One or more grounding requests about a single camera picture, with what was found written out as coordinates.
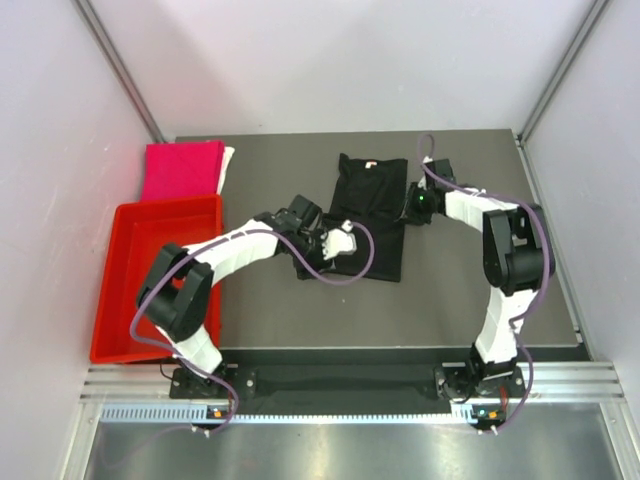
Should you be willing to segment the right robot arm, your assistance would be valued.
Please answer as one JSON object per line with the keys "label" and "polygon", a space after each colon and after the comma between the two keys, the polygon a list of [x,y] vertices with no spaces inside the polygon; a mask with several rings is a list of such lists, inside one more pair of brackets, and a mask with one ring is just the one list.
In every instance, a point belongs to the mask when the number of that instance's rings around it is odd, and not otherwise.
{"label": "right robot arm", "polygon": [[456,182],[450,161],[421,161],[422,178],[409,186],[402,221],[422,226],[436,215],[482,237],[482,266],[490,285],[482,329],[465,362],[465,382],[487,396],[515,372],[526,316],[544,297],[555,272],[543,209]]}

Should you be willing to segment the black t-shirt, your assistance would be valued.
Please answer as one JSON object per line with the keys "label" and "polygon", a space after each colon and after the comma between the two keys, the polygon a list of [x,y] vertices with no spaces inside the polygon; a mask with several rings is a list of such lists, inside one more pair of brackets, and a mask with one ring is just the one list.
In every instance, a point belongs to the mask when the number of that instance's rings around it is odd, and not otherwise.
{"label": "black t-shirt", "polygon": [[404,207],[408,161],[352,158],[339,155],[330,208],[321,225],[334,229],[344,221],[358,222],[374,240],[375,254],[366,273],[370,279],[401,281],[405,225]]}

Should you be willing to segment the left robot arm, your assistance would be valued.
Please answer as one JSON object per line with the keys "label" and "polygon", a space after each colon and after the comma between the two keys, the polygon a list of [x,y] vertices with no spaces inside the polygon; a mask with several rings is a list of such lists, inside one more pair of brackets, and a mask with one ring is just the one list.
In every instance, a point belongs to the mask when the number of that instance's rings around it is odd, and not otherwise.
{"label": "left robot arm", "polygon": [[220,367],[222,354],[205,327],[211,290],[236,271],[281,253],[293,257],[298,278],[308,276],[305,264],[323,272],[329,230],[322,224],[321,208],[302,195],[287,208],[260,213],[241,227],[211,241],[191,246],[164,245],[140,287],[136,307],[164,336],[171,351],[193,372],[192,384],[205,396],[226,387]]}

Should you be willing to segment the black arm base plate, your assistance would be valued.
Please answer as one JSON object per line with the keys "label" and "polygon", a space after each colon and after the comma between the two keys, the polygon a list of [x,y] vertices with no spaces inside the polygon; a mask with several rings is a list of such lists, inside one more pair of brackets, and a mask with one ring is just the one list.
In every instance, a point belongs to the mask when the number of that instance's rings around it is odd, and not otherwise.
{"label": "black arm base plate", "polygon": [[238,398],[246,415],[401,415],[447,413],[450,402],[504,404],[524,392],[519,369],[482,380],[469,348],[227,348],[217,375],[229,393],[185,368],[169,396]]}

